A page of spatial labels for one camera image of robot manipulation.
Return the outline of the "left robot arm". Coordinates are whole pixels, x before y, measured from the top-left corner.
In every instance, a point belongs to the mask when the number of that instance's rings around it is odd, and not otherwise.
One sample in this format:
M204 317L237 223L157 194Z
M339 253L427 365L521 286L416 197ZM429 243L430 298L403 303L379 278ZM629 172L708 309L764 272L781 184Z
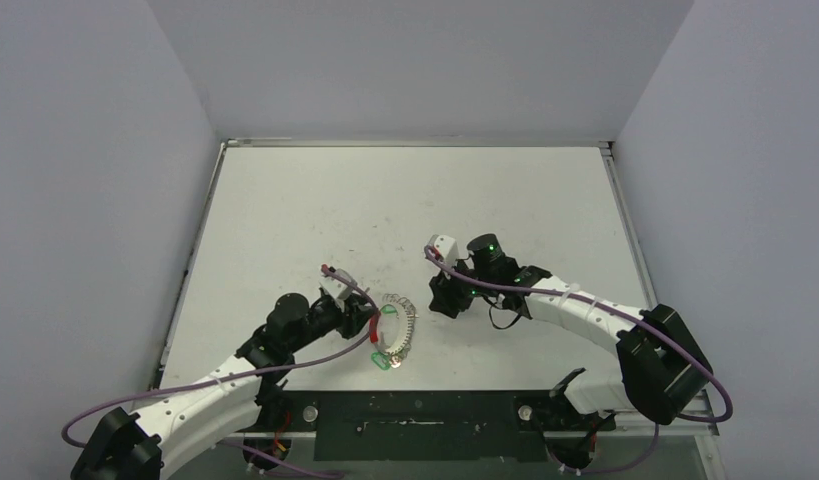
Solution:
M352 339L379 309L356 293L315 302L297 293L280 297L264 324L209 374L182 391L128 412L116 407L98 422L70 476L73 479L167 479L228 435L282 420L281 381L294 355L337 332Z

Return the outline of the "metal keyring with red handle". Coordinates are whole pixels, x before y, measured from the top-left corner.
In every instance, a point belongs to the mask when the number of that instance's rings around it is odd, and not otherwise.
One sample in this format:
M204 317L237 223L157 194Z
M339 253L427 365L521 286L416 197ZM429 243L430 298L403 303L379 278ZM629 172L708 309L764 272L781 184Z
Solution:
M415 331L418 312L408 297L394 293L384 294L381 297L380 308L387 303L394 304L400 309L400 317L379 316L375 331L370 335L370 342L375 352L391 357L391 369L401 366L410 349Z

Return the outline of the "key with green tag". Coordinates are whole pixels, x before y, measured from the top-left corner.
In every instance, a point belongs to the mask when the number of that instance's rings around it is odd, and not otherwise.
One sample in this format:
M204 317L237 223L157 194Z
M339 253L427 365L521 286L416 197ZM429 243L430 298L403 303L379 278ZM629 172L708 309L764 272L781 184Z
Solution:
M400 309L394 304L387 303L380 308L380 316L383 318L386 317L399 318L400 315L401 315Z
M388 371L392 368L391 357L389 355L373 352L370 355L370 359L373 364L382 371Z

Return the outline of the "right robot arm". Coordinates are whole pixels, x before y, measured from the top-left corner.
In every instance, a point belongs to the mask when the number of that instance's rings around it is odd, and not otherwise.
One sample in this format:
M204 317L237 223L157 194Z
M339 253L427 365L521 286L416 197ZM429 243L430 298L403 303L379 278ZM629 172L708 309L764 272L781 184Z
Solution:
M472 239L461 257L454 238L435 235L424 247L438 270L430 280L430 309L450 318L481 299L516 319L544 322L608 352L616 366L604 373L579 368L553 389L553 421L573 429L590 414L635 411L669 425L692 420L688 405L714 381L714 372L679 313L605 300L549 270L521 266L493 233Z

